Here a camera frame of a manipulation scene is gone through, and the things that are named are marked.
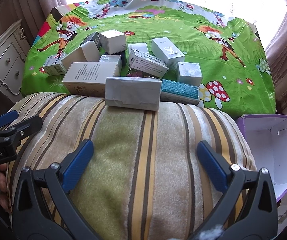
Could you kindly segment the left hand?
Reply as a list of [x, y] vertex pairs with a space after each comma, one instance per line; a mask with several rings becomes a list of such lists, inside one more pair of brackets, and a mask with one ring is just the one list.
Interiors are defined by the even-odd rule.
[[0, 165], [0, 205], [9, 214], [11, 209], [9, 208], [9, 201], [7, 197], [7, 178], [6, 178], [7, 164]]

